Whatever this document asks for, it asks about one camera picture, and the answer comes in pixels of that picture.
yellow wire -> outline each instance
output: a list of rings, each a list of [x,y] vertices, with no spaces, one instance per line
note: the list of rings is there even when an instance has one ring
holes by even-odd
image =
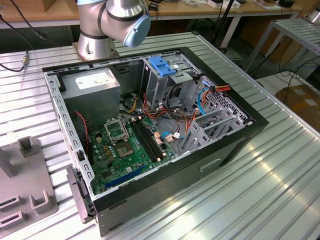
[[[221,88],[226,88],[226,87],[229,87],[229,85],[225,85],[225,86],[214,86],[216,89],[221,89]]]
[[[127,111],[127,113],[129,114],[132,113],[136,109],[136,104],[137,104],[137,98],[135,98],[132,108],[129,111]]]

table leg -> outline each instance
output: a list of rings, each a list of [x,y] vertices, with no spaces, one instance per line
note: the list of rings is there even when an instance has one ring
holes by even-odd
[[[256,45],[255,49],[253,50],[253,52],[250,55],[250,58],[248,60],[247,65],[245,66],[244,70],[246,72],[249,71],[250,67],[252,66],[252,64],[254,63],[256,57],[258,56],[258,54],[260,53],[260,50],[262,49],[262,47],[264,46],[266,40],[269,37],[270,32],[272,31],[272,29],[274,29],[273,26],[274,21],[272,20],[269,24],[269,26],[266,28],[264,34],[262,35],[260,41],[258,42],[258,44]]]
[[[241,16],[237,15],[232,19],[232,22],[228,28],[228,31],[226,32],[226,35],[222,41],[221,46],[220,46],[221,48],[226,48],[228,46],[230,39],[231,39],[232,35],[234,34],[236,27],[240,21],[240,18],[241,18]]]
[[[298,12],[295,12],[293,14],[291,14],[291,16],[289,17],[289,19],[295,19],[298,16]],[[275,50],[275,48],[277,47],[277,45],[280,43],[281,39],[284,37],[284,34],[282,32],[280,32],[278,34],[278,36],[276,37],[276,39],[274,40],[274,42],[272,43],[272,45],[269,47],[268,51],[266,52],[266,54],[264,55],[265,57],[268,56],[270,53],[273,52],[273,50]]]

workbench in background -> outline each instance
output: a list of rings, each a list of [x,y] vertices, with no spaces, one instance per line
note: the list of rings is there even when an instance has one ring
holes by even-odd
[[[108,233],[103,239],[305,239],[320,233],[320,134],[266,92],[201,36],[146,38],[121,56],[189,47],[252,105],[269,125],[231,161],[201,181]],[[10,68],[25,52],[0,55]],[[95,221],[82,224],[67,181],[72,165],[43,67],[79,62],[72,46],[31,50],[23,72],[0,69],[0,147],[40,139],[59,210],[4,240],[99,240]]]
[[[1,4],[6,9],[0,9],[3,18],[16,28],[25,28],[27,25],[23,22],[17,10],[11,5],[9,0],[2,0]],[[247,16],[270,16],[270,15],[290,15],[290,18],[296,18],[302,10],[301,7],[294,4],[291,8],[282,8],[266,10],[253,0],[247,0],[247,3],[241,4],[239,8],[231,9],[228,17],[233,18],[231,25],[225,35],[221,47],[227,47],[241,17]],[[75,0],[56,0],[56,2],[46,11],[39,12],[28,9],[21,9],[22,13],[34,27],[49,26],[70,26],[79,25],[78,6]],[[155,20],[183,20],[183,19],[210,19],[219,16],[220,8],[213,8],[207,4],[199,6],[189,6],[180,2],[161,2],[158,7],[158,16],[154,11],[150,11],[151,19]],[[0,22],[0,29],[8,28],[3,22]]]

blue drive bracket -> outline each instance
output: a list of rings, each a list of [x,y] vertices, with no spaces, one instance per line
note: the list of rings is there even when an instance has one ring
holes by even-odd
[[[159,72],[161,77],[174,75],[176,70],[172,69],[168,62],[160,56],[149,57],[150,64]]]

aluminum table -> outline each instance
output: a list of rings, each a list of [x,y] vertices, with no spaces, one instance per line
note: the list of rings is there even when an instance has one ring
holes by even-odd
[[[284,36],[288,36],[306,48],[300,59],[297,61],[296,66],[302,63],[302,60],[307,56],[309,50],[320,55],[320,25],[311,23],[303,18],[272,20],[252,52],[248,64],[245,67],[246,72],[250,70],[273,29],[279,30],[280,34],[266,53],[266,56],[273,52]]]
[[[320,233],[319,133],[245,72],[192,33],[148,37],[135,49],[116,42],[121,56],[189,47],[270,124],[229,164],[177,193],[103,239],[310,239]],[[2,54],[20,65],[24,52]],[[5,240],[100,239],[95,221],[82,224],[67,182],[72,164],[41,68],[79,62],[70,47],[30,51],[26,71],[0,70],[0,146],[37,136],[59,204],[57,213]]]

